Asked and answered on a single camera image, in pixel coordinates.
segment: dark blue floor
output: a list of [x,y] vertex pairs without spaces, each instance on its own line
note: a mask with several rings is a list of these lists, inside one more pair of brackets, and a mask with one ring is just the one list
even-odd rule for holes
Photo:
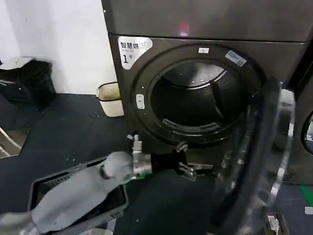
[[[0,159],[0,213],[27,210],[31,183],[113,151],[129,151],[121,117],[109,118],[92,95],[59,94],[40,112],[17,108],[0,96],[4,129],[32,127],[20,156]],[[202,235],[210,180],[191,183],[173,172],[130,182],[131,205],[114,235]],[[272,210],[282,212],[291,235],[313,231],[313,216],[299,186],[283,185]]]

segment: green floor tape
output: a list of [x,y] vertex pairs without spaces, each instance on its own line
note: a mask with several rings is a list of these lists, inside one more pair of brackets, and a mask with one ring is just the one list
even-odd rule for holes
[[313,195],[308,186],[300,185],[300,188],[311,207],[313,207]]

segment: washing machine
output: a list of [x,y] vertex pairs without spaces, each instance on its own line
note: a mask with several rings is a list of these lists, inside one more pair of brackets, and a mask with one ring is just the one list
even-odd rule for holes
[[103,0],[130,133],[220,165],[251,98],[287,84],[312,39],[313,1]]
[[291,157],[285,182],[313,184],[313,45],[309,47],[289,87],[296,109]]

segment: number 1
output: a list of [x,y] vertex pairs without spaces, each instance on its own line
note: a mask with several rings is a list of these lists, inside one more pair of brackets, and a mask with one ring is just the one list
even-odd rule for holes
[[124,56],[124,61],[123,63],[128,63],[127,60],[126,60],[126,55],[123,55]]

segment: white sticker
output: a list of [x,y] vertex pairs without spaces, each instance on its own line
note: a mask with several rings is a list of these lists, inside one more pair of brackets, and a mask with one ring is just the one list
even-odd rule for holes
[[207,54],[209,53],[210,48],[200,47],[198,53]]
[[304,207],[305,214],[313,214],[313,207]]
[[152,40],[144,37],[118,38],[118,48],[124,69],[130,70],[133,64],[152,47]]
[[272,231],[279,231],[279,221],[275,216],[268,215],[268,222]]
[[136,104],[138,109],[145,109],[145,96],[143,94],[136,94]]
[[244,59],[243,57],[241,57],[240,55],[236,54],[235,52],[233,52],[232,50],[230,50],[225,57],[234,62],[236,65],[242,67],[245,63],[246,63],[246,59]]

